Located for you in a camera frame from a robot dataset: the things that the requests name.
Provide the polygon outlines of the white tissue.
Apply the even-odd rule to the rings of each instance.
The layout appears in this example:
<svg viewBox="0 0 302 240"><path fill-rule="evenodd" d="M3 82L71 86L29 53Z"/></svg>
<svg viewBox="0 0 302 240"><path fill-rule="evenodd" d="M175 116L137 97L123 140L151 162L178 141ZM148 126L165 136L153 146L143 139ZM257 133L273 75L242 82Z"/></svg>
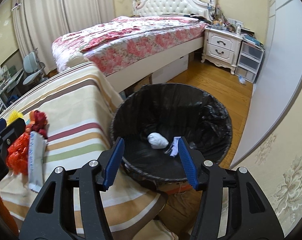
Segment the white tissue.
<svg viewBox="0 0 302 240"><path fill-rule="evenodd" d="M152 149L164 149L168 146L168 140L159 133L150 133L147 137Z"/></svg>

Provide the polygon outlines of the lavender paper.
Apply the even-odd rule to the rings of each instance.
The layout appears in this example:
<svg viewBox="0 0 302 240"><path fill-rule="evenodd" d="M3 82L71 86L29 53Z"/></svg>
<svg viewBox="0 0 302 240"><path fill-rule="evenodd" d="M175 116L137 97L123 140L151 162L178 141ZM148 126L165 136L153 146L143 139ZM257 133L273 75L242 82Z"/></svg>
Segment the lavender paper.
<svg viewBox="0 0 302 240"><path fill-rule="evenodd" d="M178 142L180 137L174 137L173 142L169 146L169 149L165 152L166 155L169 155L171 158L175 158L178 155Z"/></svg>

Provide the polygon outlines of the black bag trash bin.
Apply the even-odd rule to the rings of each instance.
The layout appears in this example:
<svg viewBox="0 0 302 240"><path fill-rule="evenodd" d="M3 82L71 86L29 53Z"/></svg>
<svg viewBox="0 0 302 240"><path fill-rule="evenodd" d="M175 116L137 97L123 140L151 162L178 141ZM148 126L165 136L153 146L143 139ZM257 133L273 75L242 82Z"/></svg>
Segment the black bag trash bin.
<svg viewBox="0 0 302 240"><path fill-rule="evenodd" d="M135 181L185 182L181 160L164 149L153 149L148 135L159 133L173 142L185 137L192 149L219 164L232 142L232 122L226 107L210 93L181 83L145 85L120 104L110 136L124 139L122 164Z"/></svg>

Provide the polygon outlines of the yellow foam fruit net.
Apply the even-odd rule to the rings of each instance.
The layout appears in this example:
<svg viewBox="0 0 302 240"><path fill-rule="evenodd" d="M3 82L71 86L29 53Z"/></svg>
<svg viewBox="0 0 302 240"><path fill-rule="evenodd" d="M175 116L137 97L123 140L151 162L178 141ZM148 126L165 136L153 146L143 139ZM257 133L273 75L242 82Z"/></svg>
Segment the yellow foam fruit net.
<svg viewBox="0 0 302 240"><path fill-rule="evenodd" d="M12 111L7 117L6 123L9 126L11 123L16 121L18 118L23 118L23 114L17 110Z"/></svg>

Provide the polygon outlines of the study desk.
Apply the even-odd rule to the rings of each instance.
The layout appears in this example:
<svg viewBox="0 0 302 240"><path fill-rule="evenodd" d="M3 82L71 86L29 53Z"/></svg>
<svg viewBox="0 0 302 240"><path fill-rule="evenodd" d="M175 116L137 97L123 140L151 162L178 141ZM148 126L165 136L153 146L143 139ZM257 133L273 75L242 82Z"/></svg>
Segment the study desk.
<svg viewBox="0 0 302 240"><path fill-rule="evenodd" d="M8 96L7 94L14 90L19 84L24 75L24 69L20 69L13 76L8 75L5 79L0 80L0 109L7 108Z"/></svg>

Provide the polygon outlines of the white blue plastic pouch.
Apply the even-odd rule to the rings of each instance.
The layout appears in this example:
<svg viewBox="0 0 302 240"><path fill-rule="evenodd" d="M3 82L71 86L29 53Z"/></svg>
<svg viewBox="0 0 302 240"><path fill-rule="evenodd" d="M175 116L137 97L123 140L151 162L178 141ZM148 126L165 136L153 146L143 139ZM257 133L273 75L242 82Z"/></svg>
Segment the white blue plastic pouch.
<svg viewBox="0 0 302 240"><path fill-rule="evenodd" d="M28 149L28 187L31 191L39 193L44 185L43 157L47 146L44 137L32 131Z"/></svg>

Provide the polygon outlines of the orange crumpled bag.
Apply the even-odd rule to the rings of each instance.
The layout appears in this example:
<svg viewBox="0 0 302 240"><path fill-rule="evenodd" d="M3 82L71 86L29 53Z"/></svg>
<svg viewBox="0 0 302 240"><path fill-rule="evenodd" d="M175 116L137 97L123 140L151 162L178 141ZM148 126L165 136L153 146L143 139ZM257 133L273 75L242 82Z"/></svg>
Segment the orange crumpled bag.
<svg viewBox="0 0 302 240"><path fill-rule="evenodd" d="M35 112L31 111L29 113L29 120L26 123L26 131L32 130L32 126L36 123Z"/></svg>

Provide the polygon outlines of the dark red crumpled wrapper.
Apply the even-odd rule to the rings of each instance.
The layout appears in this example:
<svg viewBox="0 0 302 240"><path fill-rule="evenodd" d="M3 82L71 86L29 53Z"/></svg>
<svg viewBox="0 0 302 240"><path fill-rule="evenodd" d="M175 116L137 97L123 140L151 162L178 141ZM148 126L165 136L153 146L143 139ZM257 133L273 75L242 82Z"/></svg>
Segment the dark red crumpled wrapper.
<svg viewBox="0 0 302 240"><path fill-rule="evenodd" d="M44 139L48 138L47 135L47 115L44 112L34 110L36 123L32 126L32 131L35 131L43 136Z"/></svg>

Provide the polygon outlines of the striped bed sheet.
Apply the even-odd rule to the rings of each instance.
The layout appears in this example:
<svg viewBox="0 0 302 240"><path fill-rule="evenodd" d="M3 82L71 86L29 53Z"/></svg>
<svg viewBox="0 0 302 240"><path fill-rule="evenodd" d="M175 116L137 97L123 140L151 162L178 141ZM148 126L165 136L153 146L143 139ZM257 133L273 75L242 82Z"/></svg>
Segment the striped bed sheet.
<svg viewBox="0 0 302 240"><path fill-rule="evenodd" d="M48 120L43 176L58 166L66 170L82 167L111 148L109 127L122 99L93 63L66 70L30 90L8 107L29 119L33 110ZM114 239L176 239L156 215L164 208L163 194L145 189L118 170L114 184L101 193L105 215Z"/></svg>

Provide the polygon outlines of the grey desk chair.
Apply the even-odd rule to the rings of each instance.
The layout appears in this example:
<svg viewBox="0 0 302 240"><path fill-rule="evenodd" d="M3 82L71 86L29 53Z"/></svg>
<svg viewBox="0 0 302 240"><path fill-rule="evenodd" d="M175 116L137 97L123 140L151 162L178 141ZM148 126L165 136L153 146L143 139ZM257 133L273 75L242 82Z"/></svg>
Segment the grey desk chair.
<svg viewBox="0 0 302 240"><path fill-rule="evenodd" d="M23 59L23 69L27 74L26 79L23 81L23 85L25 86L33 83L42 83L48 79L45 76L45 64L39 60L37 52L37 49L35 49Z"/></svg>

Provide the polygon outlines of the beige curtains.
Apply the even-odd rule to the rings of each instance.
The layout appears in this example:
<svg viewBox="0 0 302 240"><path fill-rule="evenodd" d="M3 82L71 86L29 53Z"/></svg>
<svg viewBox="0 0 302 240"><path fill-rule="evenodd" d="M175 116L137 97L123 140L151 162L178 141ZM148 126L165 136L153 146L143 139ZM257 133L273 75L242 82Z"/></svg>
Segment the beige curtains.
<svg viewBox="0 0 302 240"><path fill-rule="evenodd" d="M57 68L52 43L60 36L115 18L114 0L12 0L19 52L37 50L49 73Z"/></svg>

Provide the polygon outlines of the floral quilt bed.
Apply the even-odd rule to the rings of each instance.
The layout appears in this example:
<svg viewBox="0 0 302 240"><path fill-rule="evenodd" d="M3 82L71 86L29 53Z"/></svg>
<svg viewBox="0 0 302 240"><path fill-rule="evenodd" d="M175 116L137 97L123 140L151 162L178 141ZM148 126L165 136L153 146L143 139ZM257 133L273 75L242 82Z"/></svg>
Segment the floral quilt bed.
<svg viewBox="0 0 302 240"><path fill-rule="evenodd" d="M192 17L126 17L65 34L52 44L57 70L82 53L117 92L201 48L207 23Z"/></svg>

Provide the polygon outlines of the plastic drawer unit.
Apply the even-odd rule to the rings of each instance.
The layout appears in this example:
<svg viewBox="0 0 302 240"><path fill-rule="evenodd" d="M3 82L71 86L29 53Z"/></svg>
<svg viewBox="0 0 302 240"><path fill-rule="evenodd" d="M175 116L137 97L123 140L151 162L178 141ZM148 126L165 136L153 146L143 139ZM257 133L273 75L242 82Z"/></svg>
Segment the plastic drawer unit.
<svg viewBox="0 0 302 240"><path fill-rule="evenodd" d="M264 49L255 43L244 39L241 44L235 75L255 83L259 68L263 62Z"/></svg>

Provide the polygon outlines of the white nightstand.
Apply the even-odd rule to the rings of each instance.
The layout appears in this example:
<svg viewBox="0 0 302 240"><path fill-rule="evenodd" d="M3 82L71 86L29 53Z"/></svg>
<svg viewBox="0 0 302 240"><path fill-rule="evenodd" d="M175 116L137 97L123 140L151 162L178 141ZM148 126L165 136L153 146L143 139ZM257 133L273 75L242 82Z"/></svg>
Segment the white nightstand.
<svg viewBox="0 0 302 240"><path fill-rule="evenodd" d="M228 68L234 75L241 43L241 35L207 26L204 32L201 62L207 60L217 67Z"/></svg>

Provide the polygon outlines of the white bed post knob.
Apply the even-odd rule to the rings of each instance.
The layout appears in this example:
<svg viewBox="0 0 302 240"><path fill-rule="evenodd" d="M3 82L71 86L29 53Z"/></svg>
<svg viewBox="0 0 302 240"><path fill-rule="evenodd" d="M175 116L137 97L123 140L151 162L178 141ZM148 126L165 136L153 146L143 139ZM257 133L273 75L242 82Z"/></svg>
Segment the white bed post knob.
<svg viewBox="0 0 302 240"><path fill-rule="evenodd" d="M82 53L77 52L71 57L69 57L66 66L69 68L73 68L79 64L86 63L86 62L89 62L89 59L86 56L84 56Z"/></svg>

